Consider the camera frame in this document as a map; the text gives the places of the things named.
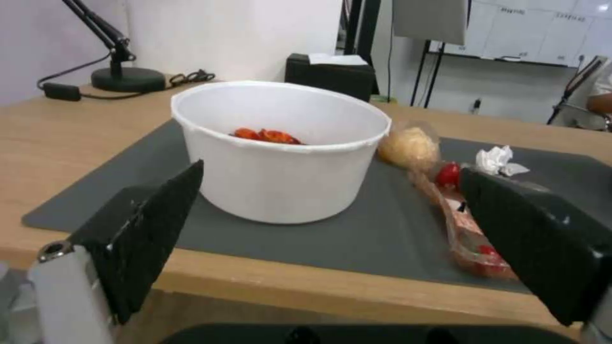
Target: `black box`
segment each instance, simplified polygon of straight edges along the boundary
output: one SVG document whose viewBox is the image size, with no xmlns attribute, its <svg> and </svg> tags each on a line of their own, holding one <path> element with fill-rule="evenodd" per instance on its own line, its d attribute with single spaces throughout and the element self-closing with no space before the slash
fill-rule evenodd
<svg viewBox="0 0 612 344">
<path fill-rule="evenodd" d="M 376 80 L 369 65 L 311 65 L 308 55 L 291 54 L 287 59 L 285 82 L 328 89 L 370 101 Z"/>
</svg>

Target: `gray panel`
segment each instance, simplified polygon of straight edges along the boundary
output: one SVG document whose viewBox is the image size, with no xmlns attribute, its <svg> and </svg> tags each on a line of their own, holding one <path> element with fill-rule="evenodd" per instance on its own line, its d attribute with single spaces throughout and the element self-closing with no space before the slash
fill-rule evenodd
<svg viewBox="0 0 612 344">
<path fill-rule="evenodd" d="M 470 162 L 490 144 L 443 139 L 447 160 Z M 520 176 L 576 202 L 610 226 L 612 170 L 589 157 L 515 149 Z M 27 226 L 73 232 L 119 189 L 166 179 L 188 165 L 182 132 L 168 122 L 23 217 Z M 178 247 L 409 279 L 526 291 L 520 283 L 484 279 L 457 268 L 440 214 L 405 172 L 374 159 L 355 202 L 330 219 L 270 225 L 227 214 L 199 197 Z"/>
</svg>

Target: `bowl rim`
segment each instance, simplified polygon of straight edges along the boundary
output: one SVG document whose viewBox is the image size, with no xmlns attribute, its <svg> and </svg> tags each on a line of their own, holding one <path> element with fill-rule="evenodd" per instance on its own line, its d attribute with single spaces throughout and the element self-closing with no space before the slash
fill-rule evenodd
<svg viewBox="0 0 612 344">
<path fill-rule="evenodd" d="M 309 145 L 296 145 L 296 144 L 279 144 L 279 143 L 271 143 L 264 141 L 255 141 L 255 140 L 246 140 L 243 138 L 238 138 L 235 136 L 230 136 L 225 133 L 216 132 L 215 130 L 207 129 L 201 127 L 199 125 L 194 124 L 191 120 L 183 117 L 183 115 L 178 112 L 179 103 L 185 99 L 186 97 L 200 92 L 203 89 L 215 89 L 215 88 L 228 88 L 228 87 L 267 87 L 267 88 L 290 88 L 297 89 L 301 91 L 314 92 L 330 97 L 336 97 L 345 101 L 349 101 L 357 106 L 366 108 L 370 110 L 373 114 L 379 116 L 387 122 L 385 129 L 372 137 L 357 140 L 347 143 L 334 143 L 334 144 L 309 144 Z M 362 147 L 371 146 L 373 144 L 378 143 L 380 139 L 389 134 L 389 130 L 391 129 L 391 118 L 372 104 L 364 102 L 363 100 L 351 97 L 349 95 L 345 95 L 342 93 L 337 93 L 333 91 L 328 91 L 326 89 L 314 88 L 310 86 L 303 86 L 298 84 L 291 83 L 279 83 L 273 81 L 220 81 L 214 83 L 202 84 L 199 86 L 192 87 L 190 89 L 186 89 L 180 93 L 177 93 L 172 96 L 170 100 L 170 109 L 172 112 L 172 118 L 177 120 L 184 129 L 191 131 L 203 132 L 206 135 L 215 137 L 219 140 L 225 141 L 227 143 L 234 144 L 236 146 L 245 147 L 245 148 L 261 148 L 266 150 L 273 151 L 285 151 L 285 152 L 296 152 L 296 153 L 312 153 L 312 152 L 348 152 L 355 151 Z"/>
</svg>

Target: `white bowl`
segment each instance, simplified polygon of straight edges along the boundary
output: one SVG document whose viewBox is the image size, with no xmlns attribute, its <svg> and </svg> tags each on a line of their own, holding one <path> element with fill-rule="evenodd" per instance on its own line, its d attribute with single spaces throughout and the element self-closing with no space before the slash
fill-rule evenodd
<svg viewBox="0 0 612 344">
<path fill-rule="evenodd" d="M 190 160 L 204 160 L 204 197 L 269 223 L 311 222 L 346 209 L 391 125 L 361 100 L 288 83 L 205 84 L 176 94 L 171 109 Z M 281 130 L 306 145 L 228 135 L 240 127 Z"/>
</svg>

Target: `person's arm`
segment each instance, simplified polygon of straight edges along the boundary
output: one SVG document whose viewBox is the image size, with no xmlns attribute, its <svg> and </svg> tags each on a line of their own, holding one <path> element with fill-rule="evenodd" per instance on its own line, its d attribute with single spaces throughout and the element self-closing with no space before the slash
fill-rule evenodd
<svg viewBox="0 0 612 344">
<path fill-rule="evenodd" d="M 612 63 L 604 67 L 593 85 L 586 108 L 596 113 L 612 113 Z"/>
<path fill-rule="evenodd" d="M 612 113 L 612 93 L 590 96 L 586 108 L 596 113 Z"/>
</svg>

